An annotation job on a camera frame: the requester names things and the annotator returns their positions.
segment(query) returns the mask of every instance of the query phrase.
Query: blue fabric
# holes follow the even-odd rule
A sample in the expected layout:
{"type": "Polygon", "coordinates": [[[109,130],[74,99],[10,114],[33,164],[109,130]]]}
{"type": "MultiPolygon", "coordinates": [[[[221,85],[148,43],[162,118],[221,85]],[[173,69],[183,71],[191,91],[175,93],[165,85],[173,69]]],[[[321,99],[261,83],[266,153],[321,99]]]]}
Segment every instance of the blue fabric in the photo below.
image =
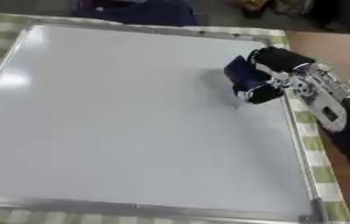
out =
{"type": "Polygon", "coordinates": [[[99,18],[130,25],[197,25],[190,6],[183,0],[148,0],[130,6],[108,7],[103,11],[95,8],[79,8],[73,15],[80,18],[99,18]]]}

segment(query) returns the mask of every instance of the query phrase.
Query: wooden table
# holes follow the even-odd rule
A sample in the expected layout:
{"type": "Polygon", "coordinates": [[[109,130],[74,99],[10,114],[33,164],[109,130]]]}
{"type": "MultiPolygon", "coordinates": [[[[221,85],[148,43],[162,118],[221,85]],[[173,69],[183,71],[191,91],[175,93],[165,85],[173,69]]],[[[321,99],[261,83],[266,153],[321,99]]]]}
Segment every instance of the wooden table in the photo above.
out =
{"type": "MultiPolygon", "coordinates": [[[[294,31],[287,34],[292,50],[318,59],[330,65],[339,77],[350,79],[350,35],[294,31]]],[[[350,163],[326,136],[322,138],[350,210],[350,163]]]]}

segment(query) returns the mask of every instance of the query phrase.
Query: floor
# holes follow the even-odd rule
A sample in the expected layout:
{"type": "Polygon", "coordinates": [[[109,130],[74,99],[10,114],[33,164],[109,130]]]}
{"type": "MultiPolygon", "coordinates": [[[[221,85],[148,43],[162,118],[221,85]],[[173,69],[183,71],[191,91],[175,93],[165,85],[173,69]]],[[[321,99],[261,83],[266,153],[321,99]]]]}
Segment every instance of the floor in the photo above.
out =
{"type": "MultiPolygon", "coordinates": [[[[0,12],[67,16],[78,0],[0,0],[0,12]]],[[[236,0],[185,0],[193,8],[201,25],[242,26],[290,31],[320,31],[304,18],[289,18],[267,9],[261,19],[247,19],[236,0]]]]}

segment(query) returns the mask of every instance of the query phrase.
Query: white surface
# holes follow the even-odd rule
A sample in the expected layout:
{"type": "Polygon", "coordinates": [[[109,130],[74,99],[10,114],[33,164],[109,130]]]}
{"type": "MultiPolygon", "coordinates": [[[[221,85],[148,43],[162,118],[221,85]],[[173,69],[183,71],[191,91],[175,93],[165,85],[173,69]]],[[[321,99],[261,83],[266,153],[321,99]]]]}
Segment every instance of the white surface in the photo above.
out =
{"type": "Polygon", "coordinates": [[[0,195],[308,214],[279,100],[236,110],[258,42],[36,26],[0,74],[0,195]]]}

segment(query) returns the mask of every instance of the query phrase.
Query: person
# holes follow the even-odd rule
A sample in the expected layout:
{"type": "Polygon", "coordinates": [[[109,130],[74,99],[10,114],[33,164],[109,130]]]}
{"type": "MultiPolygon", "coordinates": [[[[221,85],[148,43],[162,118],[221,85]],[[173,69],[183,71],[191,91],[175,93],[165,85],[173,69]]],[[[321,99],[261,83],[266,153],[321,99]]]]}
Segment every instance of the person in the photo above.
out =
{"type": "Polygon", "coordinates": [[[98,18],[127,25],[198,25],[192,8],[183,0],[81,1],[73,16],[98,18]]]}

